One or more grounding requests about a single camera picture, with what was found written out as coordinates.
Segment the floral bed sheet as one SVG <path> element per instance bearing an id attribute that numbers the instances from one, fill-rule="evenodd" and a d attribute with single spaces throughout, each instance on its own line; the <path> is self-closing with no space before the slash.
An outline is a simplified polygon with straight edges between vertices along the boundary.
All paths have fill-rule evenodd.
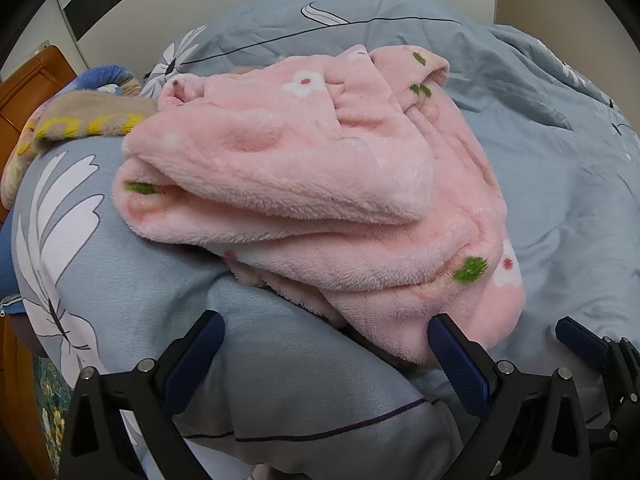
<path id="1" fill-rule="evenodd" d="M 66 384 L 62 374 L 48 358 L 32 358 L 34 389 L 37 413 L 41 422 L 44 446 L 53 470 L 58 478 L 62 444 L 65 432 L 65 416 L 70 406 L 73 390 Z"/>

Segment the pink fleece floral garment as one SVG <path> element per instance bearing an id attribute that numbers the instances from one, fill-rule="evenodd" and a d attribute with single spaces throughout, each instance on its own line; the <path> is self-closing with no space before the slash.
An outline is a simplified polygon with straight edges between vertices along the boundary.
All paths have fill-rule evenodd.
<path id="1" fill-rule="evenodd" d="M 185 74 L 125 136 L 114 204 L 130 229 L 207 249 L 383 352 L 430 364 L 435 315 L 485 348 L 523 311 L 506 202 L 418 46 Z"/>

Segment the beige fuzzy sweater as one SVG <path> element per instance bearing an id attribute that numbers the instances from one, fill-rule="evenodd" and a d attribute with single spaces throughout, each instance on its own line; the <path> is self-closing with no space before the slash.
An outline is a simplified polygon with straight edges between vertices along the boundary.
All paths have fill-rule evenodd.
<path id="1" fill-rule="evenodd" d="M 141 96 L 92 90 L 67 92 L 36 109 L 21 133 L 16 154 L 33 159 L 60 142 L 126 136 L 156 112 L 156 102 Z"/>

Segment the grey-blue floral duvet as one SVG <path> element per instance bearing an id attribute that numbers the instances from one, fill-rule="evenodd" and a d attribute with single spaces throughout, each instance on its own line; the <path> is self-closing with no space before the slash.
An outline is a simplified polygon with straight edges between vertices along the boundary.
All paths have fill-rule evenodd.
<path id="1" fill-rule="evenodd" d="M 612 419 L 555 333 L 639 339 L 639 137 L 593 82 L 434 0 L 267 0 L 177 50 L 18 144 L 17 284 L 70 386 L 214 311 L 175 423 L 216 478 L 439 479 L 477 424 L 427 342 L 445 313 Z"/>

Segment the blue pillow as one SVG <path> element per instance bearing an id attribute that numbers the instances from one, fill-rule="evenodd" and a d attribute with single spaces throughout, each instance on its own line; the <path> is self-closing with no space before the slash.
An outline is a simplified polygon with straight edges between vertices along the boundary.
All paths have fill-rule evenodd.
<path id="1" fill-rule="evenodd" d="M 123 96 L 131 86 L 135 85 L 133 73 L 122 66 L 110 64 L 89 68 L 66 84 L 58 93 L 90 90 Z"/>

